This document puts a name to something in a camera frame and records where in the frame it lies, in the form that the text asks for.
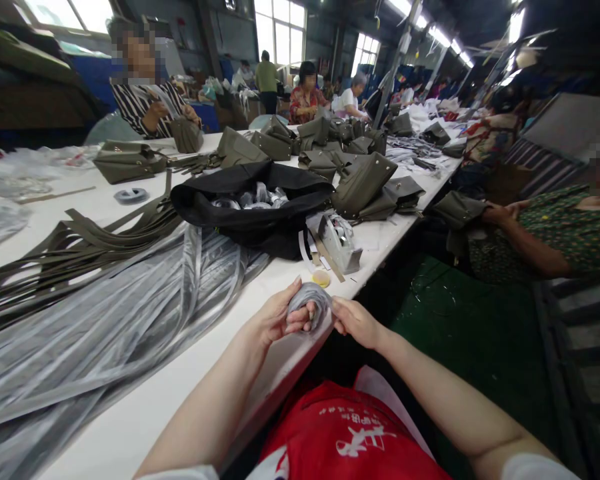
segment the roll of tape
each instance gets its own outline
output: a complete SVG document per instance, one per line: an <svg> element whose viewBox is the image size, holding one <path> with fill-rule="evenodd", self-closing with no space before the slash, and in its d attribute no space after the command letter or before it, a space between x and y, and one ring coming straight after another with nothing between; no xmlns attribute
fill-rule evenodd
<svg viewBox="0 0 600 480"><path fill-rule="evenodd" d="M134 205L148 199L149 192L138 188L126 189L117 191L113 198L115 198L120 205Z"/></svg>

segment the red shirt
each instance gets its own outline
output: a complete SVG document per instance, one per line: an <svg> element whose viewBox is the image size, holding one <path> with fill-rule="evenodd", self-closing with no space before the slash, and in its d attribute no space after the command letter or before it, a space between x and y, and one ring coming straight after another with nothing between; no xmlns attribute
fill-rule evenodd
<svg viewBox="0 0 600 480"><path fill-rule="evenodd" d="M291 106L289 108L289 112L291 114L290 124L302 125L303 123L313 120L315 114L306 113L304 115L298 115L298 109L317 107L318 105L326 107L328 103L329 102L326 100L325 96L318 89L311 90L311 92L309 93L309 100L307 101L302 87L298 86L294 88L291 92Z"/></svg>

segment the white sleeve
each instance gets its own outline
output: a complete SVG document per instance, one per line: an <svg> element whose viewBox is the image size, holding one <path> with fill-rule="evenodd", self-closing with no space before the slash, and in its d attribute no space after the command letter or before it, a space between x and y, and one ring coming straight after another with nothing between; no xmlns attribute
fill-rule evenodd
<svg viewBox="0 0 600 480"><path fill-rule="evenodd" d="M579 480L563 465L531 453L519 453L507 460L501 480Z"/></svg>
<svg viewBox="0 0 600 480"><path fill-rule="evenodd" d="M355 97L353 96L353 90L346 89L342 92L342 97L340 97L340 107L342 110L345 109L347 105L355 106Z"/></svg>
<svg viewBox="0 0 600 480"><path fill-rule="evenodd" d="M190 469L153 473L141 477L140 480L219 480L219 478L212 466L200 465Z"/></svg>

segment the red apron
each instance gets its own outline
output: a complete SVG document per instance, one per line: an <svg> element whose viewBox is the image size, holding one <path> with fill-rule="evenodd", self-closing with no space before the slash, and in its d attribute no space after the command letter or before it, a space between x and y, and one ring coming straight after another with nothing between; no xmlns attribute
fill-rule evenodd
<svg viewBox="0 0 600 480"><path fill-rule="evenodd" d="M450 478L384 403L330 381L287 402L261 459L285 445L290 480Z"/></svg>

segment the green shirt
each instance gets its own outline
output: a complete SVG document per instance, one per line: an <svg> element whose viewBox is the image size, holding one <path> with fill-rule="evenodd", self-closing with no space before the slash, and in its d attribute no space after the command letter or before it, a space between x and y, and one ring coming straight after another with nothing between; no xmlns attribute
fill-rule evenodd
<svg viewBox="0 0 600 480"><path fill-rule="evenodd" d="M588 196L586 185L538 195L518 217L525 230L564 255L574 276L600 271L600 210L576 208ZM470 240L469 258L476 276L488 283L540 279L500 229Z"/></svg>
<svg viewBox="0 0 600 480"><path fill-rule="evenodd" d="M278 91L277 72L270 61L262 61L255 68L255 86L260 91Z"/></svg>

